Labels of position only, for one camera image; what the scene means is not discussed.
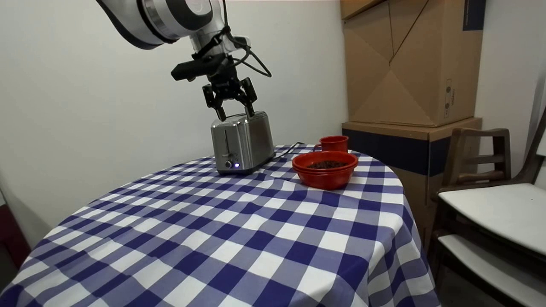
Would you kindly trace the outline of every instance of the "silver toaster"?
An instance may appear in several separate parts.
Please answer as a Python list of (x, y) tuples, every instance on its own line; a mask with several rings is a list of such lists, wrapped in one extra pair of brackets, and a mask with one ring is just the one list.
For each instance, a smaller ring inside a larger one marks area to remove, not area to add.
[(248, 174), (274, 155), (266, 113), (233, 114), (211, 124), (214, 164), (219, 174)]

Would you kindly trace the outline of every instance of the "white wall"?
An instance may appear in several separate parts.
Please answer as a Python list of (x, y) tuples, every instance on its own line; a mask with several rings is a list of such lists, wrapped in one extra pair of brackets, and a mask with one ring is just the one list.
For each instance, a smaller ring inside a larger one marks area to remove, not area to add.
[(546, 2), (487, 0), (475, 116), (511, 135), (511, 169), (520, 169), (528, 123), (546, 99)]
[[(337, 0), (228, 0), (228, 12), (272, 72), (242, 77), (252, 78), (274, 142), (339, 133)], [(92, 0), (1, 0), (0, 41), (0, 186), (30, 244), (112, 188), (211, 153), (204, 82), (168, 75), (189, 60), (189, 41), (134, 49)]]

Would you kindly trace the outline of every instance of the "blue and white checkered tablecloth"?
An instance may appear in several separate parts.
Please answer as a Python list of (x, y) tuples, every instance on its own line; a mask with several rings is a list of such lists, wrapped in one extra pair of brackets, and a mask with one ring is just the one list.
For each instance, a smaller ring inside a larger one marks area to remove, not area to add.
[(339, 191), (298, 184), (289, 157), (245, 177), (201, 159), (117, 188), (54, 227), (0, 305), (438, 300), (400, 182), (359, 155)]

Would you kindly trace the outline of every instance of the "checkered tablecloth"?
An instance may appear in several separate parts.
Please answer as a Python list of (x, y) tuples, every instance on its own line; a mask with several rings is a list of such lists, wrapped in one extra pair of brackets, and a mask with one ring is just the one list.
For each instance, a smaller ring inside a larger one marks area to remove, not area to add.
[(390, 169), (359, 155), (320, 191), (289, 164), (219, 177), (201, 159), (117, 188), (54, 227), (0, 305), (438, 305)]

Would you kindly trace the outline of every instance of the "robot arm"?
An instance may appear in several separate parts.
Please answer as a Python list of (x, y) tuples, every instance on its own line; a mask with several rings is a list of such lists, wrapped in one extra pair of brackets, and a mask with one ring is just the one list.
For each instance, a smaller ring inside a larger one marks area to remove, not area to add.
[(243, 60), (230, 56), (233, 49), (248, 49), (243, 38), (233, 38), (221, 19), (218, 0), (97, 0), (117, 32), (141, 49), (151, 49), (163, 43), (175, 43), (189, 36), (194, 46), (192, 61), (172, 70), (175, 80), (192, 80), (206, 75), (209, 84), (202, 87), (206, 106), (216, 111), (223, 121), (221, 102), (235, 99), (243, 104), (248, 116), (254, 114), (255, 94), (248, 78), (238, 80), (235, 67)]

